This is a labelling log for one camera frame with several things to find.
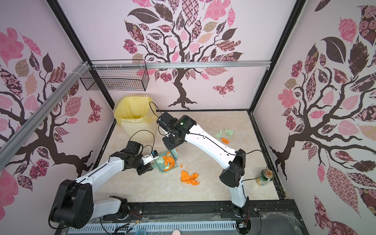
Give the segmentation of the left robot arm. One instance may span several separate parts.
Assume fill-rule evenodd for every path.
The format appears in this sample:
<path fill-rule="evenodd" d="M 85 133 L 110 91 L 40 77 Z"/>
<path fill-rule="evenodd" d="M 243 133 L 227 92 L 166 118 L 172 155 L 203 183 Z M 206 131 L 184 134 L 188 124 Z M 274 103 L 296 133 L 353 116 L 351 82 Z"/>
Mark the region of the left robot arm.
<path fill-rule="evenodd" d="M 129 141 L 123 150 L 110 155 L 98 168 L 75 180 L 63 181 L 57 190 L 49 223 L 81 229 L 90 220 L 106 215 L 126 218 L 130 212 L 127 199 L 111 196 L 108 200 L 94 201 L 94 194 L 113 176 L 127 169 L 135 169 L 138 175 L 152 171 L 151 162 L 159 154 L 152 150 L 149 155 L 143 155 L 142 150 L 142 144 Z"/>

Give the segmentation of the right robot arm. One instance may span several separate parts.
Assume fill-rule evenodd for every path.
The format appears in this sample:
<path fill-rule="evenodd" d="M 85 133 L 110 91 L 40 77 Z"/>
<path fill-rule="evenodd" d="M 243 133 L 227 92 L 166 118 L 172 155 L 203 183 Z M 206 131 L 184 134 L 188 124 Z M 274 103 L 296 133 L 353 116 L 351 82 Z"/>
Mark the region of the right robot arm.
<path fill-rule="evenodd" d="M 243 217 L 247 198 L 241 181 L 245 174 L 246 152 L 220 143 L 187 115 L 177 119 L 164 112 L 158 117 L 157 124 L 166 132 L 162 140 L 168 150 L 187 142 L 204 151 L 223 168 L 219 179 L 229 188 L 232 211 L 236 217 Z"/>

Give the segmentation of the green dustpan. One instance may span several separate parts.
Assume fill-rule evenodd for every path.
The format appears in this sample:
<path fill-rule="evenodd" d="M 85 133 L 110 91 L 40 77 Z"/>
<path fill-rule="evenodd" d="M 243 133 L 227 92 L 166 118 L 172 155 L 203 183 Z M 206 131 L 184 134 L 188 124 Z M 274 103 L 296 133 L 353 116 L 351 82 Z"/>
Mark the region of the green dustpan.
<path fill-rule="evenodd" d="M 167 150 L 159 153 L 157 159 L 151 165 L 154 169 L 157 169 L 161 173 L 166 173 L 177 167 L 178 152 L 176 149 Z"/>

